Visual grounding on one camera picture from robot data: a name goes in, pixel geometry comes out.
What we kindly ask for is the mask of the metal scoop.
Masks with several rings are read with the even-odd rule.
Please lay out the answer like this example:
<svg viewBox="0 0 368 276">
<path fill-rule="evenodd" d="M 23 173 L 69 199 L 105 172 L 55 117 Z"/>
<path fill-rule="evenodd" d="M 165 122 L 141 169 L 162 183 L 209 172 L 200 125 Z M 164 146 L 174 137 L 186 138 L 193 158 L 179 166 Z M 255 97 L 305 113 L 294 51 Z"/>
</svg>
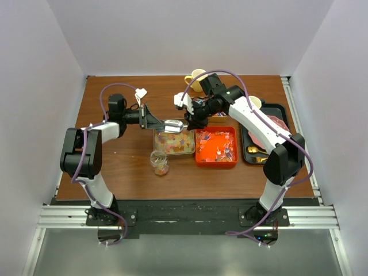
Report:
<svg viewBox="0 0 368 276">
<path fill-rule="evenodd" d="M 188 124 L 186 122 L 183 122 L 182 120 L 165 120 L 163 121 L 164 133 L 181 133 L 184 129 L 188 127 Z"/>
</svg>

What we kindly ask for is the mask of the clear plastic jar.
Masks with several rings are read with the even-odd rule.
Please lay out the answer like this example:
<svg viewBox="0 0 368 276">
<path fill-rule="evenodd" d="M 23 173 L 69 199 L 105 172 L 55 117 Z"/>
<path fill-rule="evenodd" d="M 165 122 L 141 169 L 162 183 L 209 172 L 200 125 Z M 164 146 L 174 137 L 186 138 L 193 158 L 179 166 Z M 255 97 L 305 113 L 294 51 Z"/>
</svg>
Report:
<svg viewBox="0 0 368 276">
<path fill-rule="evenodd" d="M 167 156 L 162 151 L 152 151 L 150 154 L 150 163 L 154 173 L 158 176 L 164 176 L 168 173 Z"/>
</svg>

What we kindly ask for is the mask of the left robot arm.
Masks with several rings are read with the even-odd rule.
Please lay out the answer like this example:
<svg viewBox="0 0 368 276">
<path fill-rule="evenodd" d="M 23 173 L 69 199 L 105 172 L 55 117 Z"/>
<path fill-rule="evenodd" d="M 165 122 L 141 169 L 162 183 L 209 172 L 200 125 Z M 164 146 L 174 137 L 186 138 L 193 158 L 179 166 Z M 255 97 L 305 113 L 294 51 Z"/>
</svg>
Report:
<svg viewBox="0 0 368 276">
<path fill-rule="evenodd" d="M 102 145 L 122 137 L 128 125 L 143 129 L 164 130 L 164 121 L 151 114 L 147 105 L 128 107 L 126 98 L 113 94 L 108 99 L 108 110 L 103 121 L 86 128 L 68 128 L 60 156 L 62 172 L 71 177 L 71 183 L 79 183 L 90 200 L 87 211 L 93 219 L 105 225 L 126 225 L 119 214 L 117 200 L 103 179 Z"/>
</svg>

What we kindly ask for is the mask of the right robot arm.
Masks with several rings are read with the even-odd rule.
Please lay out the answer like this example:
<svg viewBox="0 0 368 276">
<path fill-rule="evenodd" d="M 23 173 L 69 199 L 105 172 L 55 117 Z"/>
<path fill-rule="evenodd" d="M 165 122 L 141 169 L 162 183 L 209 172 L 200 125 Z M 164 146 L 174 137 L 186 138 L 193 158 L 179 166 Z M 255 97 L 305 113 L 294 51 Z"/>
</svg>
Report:
<svg viewBox="0 0 368 276">
<path fill-rule="evenodd" d="M 266 185 L 256 205 L 246 211 L 258 225 L 268 226 L 277 218 L 283 197 L 305 164 L 305 139 L 281 128 L 253 104 L 245 85 L 226 87 L 211 70 L 199 75 L 206 97 L 198 103 L 184 91 L 174 97 L 177 109 L 184 109 L 189 129 L 203 129 L 208 117 L 224 112 L 249 130 L 263 145 L 268 158 L 263 166 Z"/>
</svg>

